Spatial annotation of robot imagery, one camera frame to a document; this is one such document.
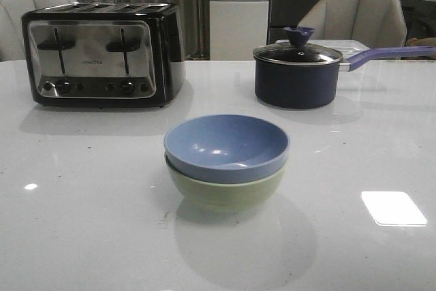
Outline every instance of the navy blue saucepan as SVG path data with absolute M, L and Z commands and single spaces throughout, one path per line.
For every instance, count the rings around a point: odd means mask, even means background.
M 352 71 L 377 58 L 432 55 L 436 47 L 372 48 L 348 59 L 342 52 L 307 44 L 314 29 L 286 27 L 289 42 L 253 50 L 255 94 L 273 106 L 308 109 L 333 101 L 339 70 Z

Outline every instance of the kitchen counter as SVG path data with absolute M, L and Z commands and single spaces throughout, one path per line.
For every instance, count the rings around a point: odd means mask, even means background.
M 0 288 L 359 290 L 436 286 L 436 61 L 341 72 L 333 103 L 254 95 L 253 61 L 187 62 L 165 108 L 51 108 L 24 61 L 0 63 Z M 239 214 L 179 194 L 164 134 L 203 114 L 290 136 L 275 195 Z

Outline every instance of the purple handle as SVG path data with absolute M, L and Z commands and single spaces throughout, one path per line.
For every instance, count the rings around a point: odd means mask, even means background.
M 349 71 L 354 71 L 367 61 L 376 58 L 402 57 L 402 56 L 422 56 L 436 54 L 436 47 L 432 46 L 413 46 L 413 47 L 393 47 L 393 48 L 373 48 L 357 55 L 347 58 Z

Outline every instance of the bowl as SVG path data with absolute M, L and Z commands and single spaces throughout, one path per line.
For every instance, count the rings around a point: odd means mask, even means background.
M 198 207 L 219 213 L 238 213 L 261 205 L 278 188 L 285 166 L 278 171 L 252 182 L 210 183 L 188 177 L 179 172 L 166 157 L 170 176 L 186 199 Z
M 166 156 L 182 174 L 211 183 L 246 183 L 269 177 L 287 159 L 289 139 L 255 117 L 216 114 L 184 121 L 167 132 Z

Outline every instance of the lid knob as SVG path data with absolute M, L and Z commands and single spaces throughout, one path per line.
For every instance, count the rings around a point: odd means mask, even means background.
M 289 43 L 295 47 L 304 46 L 315 32 L 315 29 L 311 27 L 285 27 L 283 30 L 287 34 Z

